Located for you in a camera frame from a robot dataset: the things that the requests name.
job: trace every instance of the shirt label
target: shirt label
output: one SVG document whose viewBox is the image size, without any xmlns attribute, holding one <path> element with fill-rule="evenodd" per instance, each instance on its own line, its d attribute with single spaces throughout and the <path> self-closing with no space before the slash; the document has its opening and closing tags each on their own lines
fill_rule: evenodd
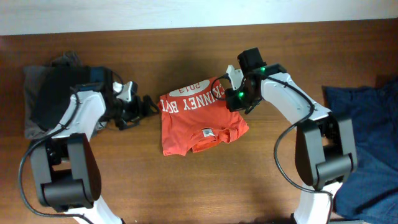
<svg viewBox="0 0 398 224">
<path fill-rule="evenodd" d="M 213 131 L 211 130 L 211 128 L 203 129 L 202 132 L 203 132 L 203 136 L 204 136 L 204 137 L 207 137 L 207 136 L 215 136 L 215 135 L 213 134 Z"/>
</svg>

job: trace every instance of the wood grain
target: wood grain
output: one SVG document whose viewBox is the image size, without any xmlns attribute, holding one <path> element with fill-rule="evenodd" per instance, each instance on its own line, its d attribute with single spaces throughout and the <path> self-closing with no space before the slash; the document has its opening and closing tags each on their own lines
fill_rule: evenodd
<svg viewBox="0 0 398 224">
<path fill-rule="evenodd" d="M 23 66 L 42 65 L 76 50 L 91 66 L 104 65 L 139 84 L 153 99 L 224 73 L 236 56 L 259 47 L 267 63 L 281 63 L 296 84 L 323 103 L 322 86 L 374 86 L 398 71 L 396 20 L 316 22 L 195 29 L 135 30 L 0 37 L 0 222 L 74 223 L 37 217 L 17 191 L 23 138 Z M 91 140 L 103 197 L 127 223 L 238 223 L 288 217 L 300 192 L 275 167 L 272 148 L 289 125 L 263 102 L 244 116 L 250 130 L 231 144 L 186 157 L 164 157 L 160 119 L 127 131 L 105 130 Z M 295 181 L 295 134 L 282 143 L 282 166 Z M 24 186 L 35 196 L 30 164 Z"/>
</svg>

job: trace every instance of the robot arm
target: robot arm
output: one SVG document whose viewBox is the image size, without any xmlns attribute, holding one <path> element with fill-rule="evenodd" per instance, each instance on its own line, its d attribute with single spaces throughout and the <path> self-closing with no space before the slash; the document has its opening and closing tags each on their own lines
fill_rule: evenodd
<svg viewBox="0 0 398 224">
<path fill-rule="evenodd" d="M 257 48 L 245 50 L 238 61 L 241 69 L 229 65 L 224 75 L 232 86 L 225 91 L 228 109 L 245 110 L 248 114 L 261 100 L 266 100 L 292 123 L 291 128 L 297 128 L 295 165 L 303 187 L 284 174 L 277 160 L 277 144 L 275 161 L 292 185 L 301 190 L 309 189 L 302 192 L 294 213 L 296 223 L 326 223 L 332 201 L 326 194 L 309 192 L 333 196 L 356 170 L 358 162 L 351 119 L 333 114 L 311 99 L 294 83 L 285 68 L 279 64 L 267 65 Z M 329 145 L 324 146 L 322 138 L 329 139 Z"/>
<path fill-rule="evenodd" d="M 148 96 L 141 102 L 136 91 L 134 82 L 113 82 L 113 72 L 103 67 L 56 68 L 46 77 L 31 117 L 40 127 L 51 129 L 30 154 L 41 205 L 68 217 L 73 214 L 79 223 L 87 223 L 81 217 L 95 224 L 124 223 L 101 196 L 100 171 L 89 141 L 111 119 L 123 130 L 156 113 L 150 106 L 159 112 Z M 65 161 L 70 168 L 58 169 Z"/>
</svg>

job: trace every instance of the blue jeans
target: blue jeans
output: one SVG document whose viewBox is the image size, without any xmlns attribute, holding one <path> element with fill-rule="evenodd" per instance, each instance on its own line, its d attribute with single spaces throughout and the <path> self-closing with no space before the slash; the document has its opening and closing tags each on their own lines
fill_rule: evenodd
<svg viewBox="0 0 398 224">
<path fill-rule="evenodd" d="M 369 223 L 398 223 L 398 78 L 380 89 L 326 88 L 334 113 L 348 113 L 358 170 L 335 197 L 336 212 Z"/>
</svg>

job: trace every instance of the black cable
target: black cable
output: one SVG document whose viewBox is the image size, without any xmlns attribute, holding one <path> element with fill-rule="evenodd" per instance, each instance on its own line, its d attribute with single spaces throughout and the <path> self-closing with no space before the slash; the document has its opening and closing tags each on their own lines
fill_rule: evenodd
<svg viewBox="0 0 398 224">
<path fill-rule="evenodd" d="M 77 218 L 81 218 L 82 220 L 86 221 L 86 222 L 89 223 L 89 224 L 94 224 L 94 223 L 91 222 L 88 218 L 86 218 L 84 215 L 80 215 L 80 214 L 62 214 L 62 215 L 61 215 L 61 214 L 49 214 L 49 213 L 42 213 L 42 212 L 39 212 L 38 210 L 34 209 L 34 208 L 32 207 L 32 205 L 27 201 L 27 198 L 26 198 L 26 195 L 25 195 L 25 192 L 24 192 L 24 188 L 23 188 L 23 186 L 22 186 L 22 171 L 23 171 L 23 169 L 24 169 L 24 164 L 25 164 L 25 161 L 26 161 L 27 157 L 35 150 L 35 148 L 36 148 L 38 145 L 42 144 L 44 141 L 46 141 L 46 140 L 52 138 L 53 136 L 55 136 L 55 135 L 61 133 L 61 132 L 64 131 L 65 129 L 67 129 L 68 126 L 69 126 L 69 124 L 72 122 L 72 120 L 73 120 L 74 117 L 76 116 L 77 111 L 78 111 L 78 109 L 79 109 L 79 107 L 80 107 L 80 100 L 79 100 L 79 96 L 77 95 L 76 91 L 75 91 L 72 87 L 71 87 L 71 90 L 73 91 L 73 94 L 74 94 L 75 97 L 76 97 L 76 107 L 75 107 L 75 109 L 73 110 L 73 113 L 72 113 L 72 115 L 70 116 L 69 120 L 68 120 L 64 125 L 61 124 L 61 128 L 60 128 L 59 130 L 56 130 L 56 131 L 53 132 L 52 134 L 49 134 L 49 135 L 47 135 L 47 136 L 44 136 L 44 137 L 38 139 L 35 143 L 33 143 L 33 145 L 31 145 L 31 146 L 28 148 L 28 150 L 27 150 L 27 151 L 25 152 L 25 154 L 22 156 L 21 163 L 19 164 L 19 169 L 18 169 L 18 186 L 19 186 L 19 193 L 21 193 L 22 201 L 24 201 L 26 207 L 27 207 L 31 212 L 33 212 L 35 215 L 39 215 L 39 216 L 42 216 L 42 217 L 48 217 L 48 218 L 68 218 L 68 217 L 77 217 Z"/>
<path fill-rule="evenodd" d="M 122 84 L 122 89 L 120 90 L 120 92 L 119 92 L 119 93 L 114 93 L 115 96 L 119 96 L 120 93 L 123 92 L 123 88 L 124 88 L 123 79 L 122 79 L 122 77 L 120 77 L 120 75 L 118 75 L 116 72 L 112 72 L 112 74 L 113 74 L 113 75 L 116 75 L 116 77 L 117 77 L 117 78 L 119 79 L 119 81 L 120 81 L 120 84 Z"/>
<path fill-rule="evenodd" d="M 222 79 L 222 78 L 226 78 L 226 75 L 228 75 L 228 74 L 224 74 L 224 75 L 222 75 L 222 76 L 216 78 L 216 79 L 211 83 L 210 93 L 211 93 L 211 95 L 212 95 L 214 98 L 216 98 L 217 100 L 226 100 L 226 98 L 218 98 L 216 95 L 214 95 L 214 93 L 213 93 L 213 86 L 214 86 L 214 83 L 217 82 L 217 80 L 220 80 L 220 79 Z"/>
<path fill-rule="evenodd" d="M 304 93 L 302 93 L 300 90 L 296 89 L 296 87 L 289 85 L 287 82 L 283 82 L 280 81 L 278 79 L 272 78 L 272 77 L 267 77 L 267 79 L 280 83 L 286 87 L 289 87 L 291 90 L 295 91 L 296 93 L 298 93 L 305 101 L 307 101 L 307 103 L 310 105 L 310 112 L 304 116 L 302 119 L 300 119 L 299 121 L 297 121 L 296 123 L 292 124 L 290 127 L 288 127 L 282 134 L 280 134 L 280 136 L 278 137 L 278 139 L 275 142 L 275 146 L 274 146 L 274 159 L 275 159 L 275 163 L 276 166 L 279 170 L 279 172 L 282 174 L 282 176 L 285 178 L 285 180 L 287 180 L 288 183 L 290 183 L 291 185 L 293 185 L 295 188 L 302 190 L 304 192 L 307 193 L 312 193 L 312 194 L 327 194 L 329 196 L 330 199 L 330 208 L 329 208 L 329 212 L 328 212 L 328 217 L 326 220 L 326 224 L 329 223 L 330 217 L 331 217 L 331 213 L 333 211 L 333 194 L 324 190 L 311 190 L 311 189 L 306 189 L 305 187 L 302 187 L 298 184 L 296 184 L 292 179 L 290 179 L 286 173 L 284 172 L 282 166 L 279 163 L 278 160 L 278 147 L 279 144 L 281 142 L 281 140 L 291 131 L 293 130 L 295 127 L 297 127 L 297 125 L 307 119 L 309 119 L 309 117 L 311 117 L 311 115 L 313 114 L 313 112 L 315 111 L 315 106 L 313 105 L 313 103 L 311 102 L 310 99 L 308 99 L 308 97 L 306 95 L 304 95 Z"/>
</svg>

